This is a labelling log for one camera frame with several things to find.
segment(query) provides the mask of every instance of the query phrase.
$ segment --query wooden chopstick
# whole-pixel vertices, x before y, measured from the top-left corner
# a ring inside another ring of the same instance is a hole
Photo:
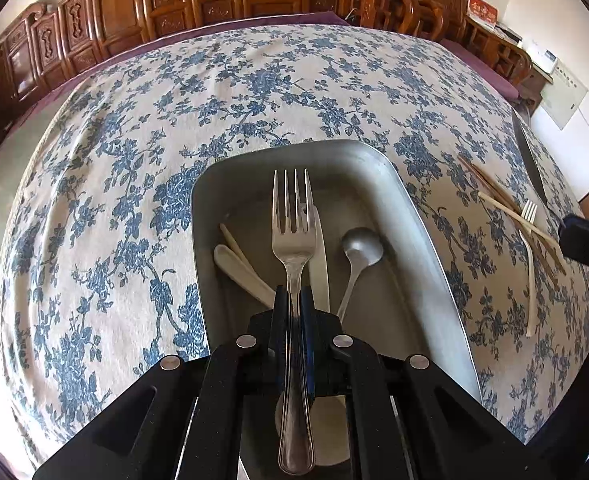
[[[497,200],[498,202],[502,203],[506,207],[513,210],[514,213],[516,213],[519,216],[519,218],[521,218],[520,209],[519,209],[519,206],[517,205],[517,203],[499,184],[497,184],[496,182],[494,182],[494,180],[492,180],[492,177],[490,175],[488,175],[485,171],[483,171],[479,166],[476,166],[475,164],[465,160],[465,158],[463,158],[461,155],[459,155],[458,158],[459,158],[459,161],[474,176],[476,176],[477,179],[482,184],[484,184],[486,188],[488,188],[488,190],[490,190],[491,194],[494,195],[495,200]],[[541,243],[545,247],[545,250],[548,253],[550,253],[551,256],[553,257],[553,260],[555,261],[555,267],[557,267],[557,269],[561,270],[561,273],[565,276],[567,274],[566,268],[565,268],[564,264],[561,262],[561,260],[559,259],[559,256],[557,253],[557,249],[559,249],[559,252],[561,253],[561,248],[559,247],[559,242],[557,242],[557,240],[555,240],[554,238],[545,234],[544,232],[538,230],[537,228],[535,228],[533,230],[533,232],[539,237],[539,239],[541,240]]]
[[[514,199],[499,184],[497,184],[489,174],[483,171],[479,166],[476,166],[476,164],[465,160],[461,155],[459,155],[459,161],[466,166],[468,170],[472,171],[488,189],[493,191],[493,194],[500,197],[500,202],[507,207],[510,207],[514,212],[519,211],[519,206]]]
[[[473,163],[465,160],[465,158],[463,158],[461,155],[459,155],[458,158],[459,158],[459,161],[468,169],[468,171],[470,171],[477,178],[477,180],[479,180],[495,196],[495,198],[497,200],[494,200],[494,199],[493,200],[495,203],[501,204],[501,207],[500,207],[501,210],[504,210],[504,208],[505,208],[506,210],[511,210],[512,212],[514,212],[516,214],[516,212],[519,210],[519,207],[517,206],[515,201],[512,199],[512,197],[510,197],[499,186],[499,184],[496,184],[492,180],[492,177],[490,177],[488,174],[486,174],[481,168],[478,168],[478,166],[475,166]],[[558,282],[555,274],[553,273],[552,268],[548,264],[548,260],[545,259],[545,256],[543,256],[543,253],[539,249],[539,246],[537,246],[535,244],[535,241],[533,240],[530,233],[528,233],[527,230],[523,227],[523,225],[521,223],[521,220],[522,220],[521,215],[516,214],[516,217],[510,216],[510,219],[512,220],[515,227],[521,232],[521,234],[523,234],[524,239],[526,240],[528,245],[530,245],[530,247],[532,248],[534,255],[541,261],[541,264],[543,265],[543,268],[545,269],[545,273],[548,275],[550,280],[555,285],[555,289],[559,290],[559,282]]]
[[[527,222],[526,220],[521,218],[520,215],[515,213],[509,207],[503,205],[500,202],[497,202],[496,200],[494,200],[494,198],[486,195],[484,192],[478,191],[478,193],[479,193],[479,197],[482,200],[485,200],[486,202],[491,203],[496,208],[501,209],[504,213],[506,213],[508,216],[510,216],[512,221],[515,223],[517,229],[519,229],[521,234],[523,234],[524,238],[526,239],[527,244],[530,245],[530,248],[532,249],[532,251],[535,254],[535,256],[537,257],[537,259],[539,259],[539,261],[543,265],[543,268],[545,269],[546,274],[548,275],[548,277],[551,279],[551,281],[555,285],[555,289],[558,290],[559,289],[559,281],[557,280],[555,274],[553,273],[552,267],[548,263],[548,260],[545,259],[545,256],[543,256],[543,253],[541,252],[541,249],[539,249],[539,246],[537,246],[537,244],[533,240],[532,236],[527,232],[526,228],[530,229],[530,226],[532,226],[533,232],[539,231],[539,229],[536,226],[532,225],[530,222]]]
[[[243,251],[239,247],[237,240],[235,240],[234,236],[232,236],[232,233],[228,231],[228,227],[226,227],[225,224],[219,224],[219,229],[221,230],[223,238],[225,238],[225,242],[228,244],[228,247],[231,248],[232,252],[237,255],[237,257],[245,264],[246,267],[250,269],[251,272],[257,274],[257,271],[254,270],[254,268],[251,266],[248,258],[246,258],[246,255],[243,254]]]

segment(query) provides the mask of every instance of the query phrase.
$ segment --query metal tray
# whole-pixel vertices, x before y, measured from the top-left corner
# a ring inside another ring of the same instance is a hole
[[[284,267],[271,250],[271,196],[274,170],[294,168],[307,168],[310,174],[325,240],[331,312],[339,308],[350,275],[341,249],[343,234],[365,226],[384,241],[383,260],[366,269],[355,286],[345,332],[395,358],[427,355],[480,400],[470,347],[430,236],[395,167],[382,153],[355,140],[306,142],[233,156],[197,180],[192,195],[194,258],[210,348],[243,333],[250,317],[265,310],[216,268],[212,251],[224,243],[218,225],[225,222],[268,285],[286,283]],[[273,416],[270,420],[274,428]]]

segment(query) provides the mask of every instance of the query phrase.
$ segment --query fork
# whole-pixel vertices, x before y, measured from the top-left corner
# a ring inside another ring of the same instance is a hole
[[[535,222],[535,215],[537,214],[537,204],[532,200],[526,200],[526,205],[521,211],[521,218],[530,222]],[[535,321],[537,316],[537,292],[535,290],[535,259],[533,258],[533,250],[527,242],[524,235],[519,232],[521,240],[526,246],[528,254],[528,325],[526,327],[526,337],[532,337],[535,332]]]
[[[299,294],[303,267],[316,248],[315,216],[304,215],[299,197],[297,170],[294,170],[294,212],[296,230],[292,232],[288,172],[285,176],[286,231],[281,232],[279,221],[278,176],[274,172],[272,197],[272,251],[286,267],[289,307],[286,329],[286,373],[284,381],[284,409],[279,436],[279,467],[285,473],[302,475],[315,466],[315,448],[310,425],[310,407],[305,373],[305,355],[301,327]],[[308,170],[305,170],[306,211],[313,210],[313,191]]]

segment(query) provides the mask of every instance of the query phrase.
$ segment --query blue flower pattern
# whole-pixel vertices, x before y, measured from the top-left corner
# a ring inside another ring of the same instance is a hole
[[[527,134],[554,234],[579,207]],[[532,437],[588,352],[589,269],[567,262],[555,290],[536,265],[538,323],[526,339],[525,248],[457,159],[484,164],[517,202],[535,199],[510,106],[434,43],[257,27],[91,76],[37,148],[1,257],[4,372],[35,466],[164,355],[208,355],[191,249],[191,191],[204,170],[336,138],[365,142],[397,168],[443,262],[484,406],[522,441]]]

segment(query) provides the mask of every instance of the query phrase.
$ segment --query black bracket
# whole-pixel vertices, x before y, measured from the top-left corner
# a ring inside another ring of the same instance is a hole
[[[309,287],[301,299],[309,396],[346,396],[351,455],[306,478],[481,480],[489,471],[495,479],[553,478],[434,363],[380,356],[357,338],[338,346],[339,319],[315,310]],[[44,463],[35,480],[231,480],[240,451],[252,480],[289,478],[276,466],[273,418],[286,301],[280,287],[274,309],[250,320],[252,338],[221,345],[209,358],[164,357]],[[260,446],[252,446],[248,433],[257,420],[264,426],[255,432]]]

